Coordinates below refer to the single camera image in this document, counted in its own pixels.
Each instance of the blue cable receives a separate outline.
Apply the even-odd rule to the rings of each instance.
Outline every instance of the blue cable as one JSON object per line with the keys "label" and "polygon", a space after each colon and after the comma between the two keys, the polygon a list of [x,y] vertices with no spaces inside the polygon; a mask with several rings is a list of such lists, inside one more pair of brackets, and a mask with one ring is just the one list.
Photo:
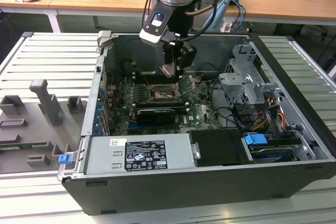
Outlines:
{"label": "blue cable", "polygon": [[239,4],[239,3],[237,3],[236,1],[234,1],[234,0],[231,0],[233,3],[235,3],[237,6],[238,6],[238,8],[239,8],[239,10],[240,10],[240,16],[241,16],[241,18],[240,18],[240,24],[239,24],[239,27],[238,27],[238,29],[237,29],[237,32],[239,31],[239,29],[240,29],[240,27],[242,26],[242,24],[243,24],[243,18],[244,18],[244,14],[243,14],[243,9],[242,9],[242,6]]}

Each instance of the motherboard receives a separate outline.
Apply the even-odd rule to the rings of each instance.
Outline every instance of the motherboard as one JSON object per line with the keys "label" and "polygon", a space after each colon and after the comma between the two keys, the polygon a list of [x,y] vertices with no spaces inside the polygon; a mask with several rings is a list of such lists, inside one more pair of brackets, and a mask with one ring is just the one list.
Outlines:
{"label": "motherboard", "polygon": [[210,103],[210,80],[132,76],[107,87],[111,135],[186,133],[220,129]]}

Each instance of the power supply label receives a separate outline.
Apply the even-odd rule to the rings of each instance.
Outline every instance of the power supply label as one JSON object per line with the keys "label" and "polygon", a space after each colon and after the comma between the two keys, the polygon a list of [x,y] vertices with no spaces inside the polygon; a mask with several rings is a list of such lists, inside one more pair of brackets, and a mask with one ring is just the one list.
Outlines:
{"label": "power supply label", "polygon": [[164,141],[126,142],[125,170],[167,169]]}

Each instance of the blue drive latch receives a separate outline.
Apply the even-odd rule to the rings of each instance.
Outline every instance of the blue drive latch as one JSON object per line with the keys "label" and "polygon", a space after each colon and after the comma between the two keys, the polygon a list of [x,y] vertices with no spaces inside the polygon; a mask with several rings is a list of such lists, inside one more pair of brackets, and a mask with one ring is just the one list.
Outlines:
{"label": "blue drive latch", "polygon": [[250,144],[268,144],[265,135],[263,134],[248,134],[244,137],[247,145]]}
{"label": "blue drive latch", "polygon": [[59,155],[58,164],[60,164],[60,165],[70,165],[70,164],[72,164],[72,156],[73,156],[73,154]]}

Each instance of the red wire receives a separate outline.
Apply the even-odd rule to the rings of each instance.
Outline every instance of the red wire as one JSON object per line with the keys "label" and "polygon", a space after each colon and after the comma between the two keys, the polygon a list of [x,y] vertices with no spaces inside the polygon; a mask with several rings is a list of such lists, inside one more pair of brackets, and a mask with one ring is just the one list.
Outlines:
{"label": "red wire", "polygon": [[260,114],[264,114],[264,112],[261,111],[261,112],[259,112],[258,114],[256,114],[256,119],[255,119],[255,121],[257,121],[258,115],[260,115]]}

